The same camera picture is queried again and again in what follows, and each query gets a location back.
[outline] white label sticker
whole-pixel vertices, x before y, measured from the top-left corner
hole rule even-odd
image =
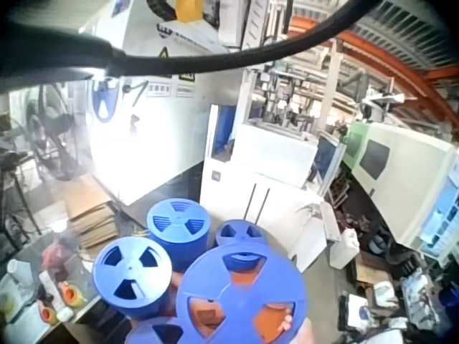
[[[171,96],[170,84],[164,84],[162,82],[150,82],[147,87],[147,97],[170,97]]]
[[[194,87],[177,85],[176,96],[178,98],[193,98]]]

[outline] warning label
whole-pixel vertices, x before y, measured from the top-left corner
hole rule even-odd
[[[161,52],[159,53],[159,57],[161,59],[168,59],[169,58],[169,52],[167,51],[167,48],[164,47]],[[172,78],[172,75],[158,75],[159,77],[167,77],[168,79]]]

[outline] orange roof beam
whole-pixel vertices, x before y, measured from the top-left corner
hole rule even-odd
[[[425,79],[431,82],[459,79],[459,64],[452,64],[435,70],[429,70],[425,73]]]
[[[290,28],[292,31],[299,33],[311,29],[316,24],[317,22],[314,20],[295,16],[292,18]],[[439,120],[448,119],[454,126],[459,128],[459,117],[456,116],[446,100],[441,97],[419,72],[412,70],[384,49],[358,37],[352,32],[342,32],[338,35],[338,38],[358,50],[355,52],[358,55],[357,59],[361,60],[364,59],[363,57],[366,57],[367,65],[379,65],[375,69],[384,70],[384,74],[388,77],[395,76],[396,82],[400,87],[413,91],[411,92],[412,95],[423,99],[422,103],[425,108],[430,110]]]

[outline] orange item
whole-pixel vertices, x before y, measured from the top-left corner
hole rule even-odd
[[[251,285],[256,280],[260,268],[256,267],[247,272],[231,272],[231,280],[233,284],[240,287]],[[191,319],[196,329],[208,338],[224,320],[222,308],[215,300],[191,298],[189,302]],[[254,317],[253,325],[264,343],[271,343],[282,334],[282,330],[278,328],[288,314],[287,309],[289,305],[266,305]]]
[[[50,324],[51,326],[56,325],[59,321],[56,316],[56,311],[50,307],[45,307],[43,302],[38,300],[38,310],[40,312],[40,317],[44,323]]]
[[[65,303],[67,303],[70,307],[76,308],[84,303],[81,291],[76,288],[76,286],[69,285],[67,282],[61,282],[58,286],[61,289]]]

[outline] white plastic container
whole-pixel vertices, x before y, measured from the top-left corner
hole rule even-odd
[[[330,249],[330,266],[343,269],[358,253],[360,244],[355,229],[348,228],[341,234],[341,241]]]

